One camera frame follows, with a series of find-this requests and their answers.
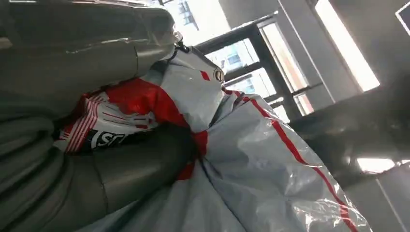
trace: wall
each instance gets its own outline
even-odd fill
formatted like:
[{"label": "wall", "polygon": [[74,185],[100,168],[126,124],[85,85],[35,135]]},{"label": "wall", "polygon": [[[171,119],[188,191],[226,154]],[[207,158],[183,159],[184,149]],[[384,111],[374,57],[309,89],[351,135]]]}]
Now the wall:
[{"label": "wall", "polygon": [[278,9],[276,0],[219,0],[219,3],[232,28],[269,15]]},{"label": "wall", "polygon": [[410,75],[410,36],[395,12],[409,0],[330,0],[381,84]]}]

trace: grey rubber tube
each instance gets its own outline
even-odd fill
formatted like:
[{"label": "grey rubber tube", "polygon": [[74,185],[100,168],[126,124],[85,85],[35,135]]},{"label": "grey rubber tube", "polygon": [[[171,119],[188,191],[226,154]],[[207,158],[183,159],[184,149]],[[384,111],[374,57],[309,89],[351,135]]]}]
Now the grey rubber tube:
[{"label": "grey rubber tube", "polygon": [[68,156],[47,114],[3,106],[0,231],[78,229],[172,182],[195,152],[187,129],[164,125],[142,143]]}]

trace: glass pane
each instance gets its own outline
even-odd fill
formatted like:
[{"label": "glass pane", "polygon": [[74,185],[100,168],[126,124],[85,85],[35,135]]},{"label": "glass pane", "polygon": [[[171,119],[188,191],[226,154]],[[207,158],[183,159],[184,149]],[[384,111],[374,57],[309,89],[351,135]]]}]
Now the glass pane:
[{"label": "glass pane", "polygon": [[276,113],[276,115],[279,117],[280,120],[282,120],[285,123],[289,123],[290,120],[288,118],[288,115],[286,114],[285,108],[283,105],[276,107],[273,109],[273,111]]},{"label": "glass pane", "polygon": [[312,105],[309,102],[308,97],[306,94],[301,94],[296,97],[294,97],[294,100],[297,104],[297,107],[299,108],[300,113],[305,116],[314,111]]},{"label": "glass pane", "polygon": [[276,55],[276,58],[282,67],[282,71],[284,72],[283,75],[285,76],[289,89],[294,92],[307,87],[308,82],[300,71],[293,54],[283,39],[276,24],[269,24],[262,30],[266,35],[270,49]]},{"label": "glass pane", "polygon": [[379,86],[379,81],[330,2],[319,0],[315,9],[362,90]]},{"label": "glass pane", "polygon": [[225,84],[226,88],[247,94],[259,94],[263,98],[276,94],[276,90],[264,68],[250,72],[237,79],[243,78],[245,79],[240,82],[236,82],[235,79],[227,82]]},{"label": "glass pane", "polygon": [[224,73],[245,67],[259,61],[249,39],[236,42],[206,55]]},{"label": "glass pane", "polygon": [[231,30],[218,0],[169,0],[164,6],[186,45],[197,45]]}]

